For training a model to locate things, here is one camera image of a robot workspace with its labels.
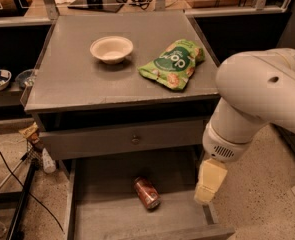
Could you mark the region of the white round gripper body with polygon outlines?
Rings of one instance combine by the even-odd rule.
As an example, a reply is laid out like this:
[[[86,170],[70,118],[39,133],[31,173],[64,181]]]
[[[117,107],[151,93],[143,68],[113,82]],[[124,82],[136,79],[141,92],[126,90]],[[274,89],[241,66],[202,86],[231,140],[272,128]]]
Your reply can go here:
[[[237,161],[249,148],[250,143],[237,144],[224,140],[214,130],[211,123],[205,127],[202,137],[205,152],[220,162]]]

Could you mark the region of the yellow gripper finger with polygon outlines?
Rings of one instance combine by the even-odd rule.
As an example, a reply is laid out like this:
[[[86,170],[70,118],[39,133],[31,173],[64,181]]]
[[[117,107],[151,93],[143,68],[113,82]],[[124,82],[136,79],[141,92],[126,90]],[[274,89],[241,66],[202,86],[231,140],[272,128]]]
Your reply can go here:
[[[198,184],[211,193],[216,193],[221,187],[228,169],[225,164],[215,159],[204,160],[199,169]]]
[[[203,185],[197,185],[195,188],[194,200],[198,203],[208,204],[212,201],[215,194]]]

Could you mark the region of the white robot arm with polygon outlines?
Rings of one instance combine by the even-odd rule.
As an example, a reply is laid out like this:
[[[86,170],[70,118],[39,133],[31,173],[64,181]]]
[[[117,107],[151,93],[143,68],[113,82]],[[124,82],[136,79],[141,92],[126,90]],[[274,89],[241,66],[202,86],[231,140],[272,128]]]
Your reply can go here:
[[[272,123],[295,134],[295,49],[241,52],[227,58],[216,78],[220,100],[207,123],[194,200],[208,204],[253,137]]]

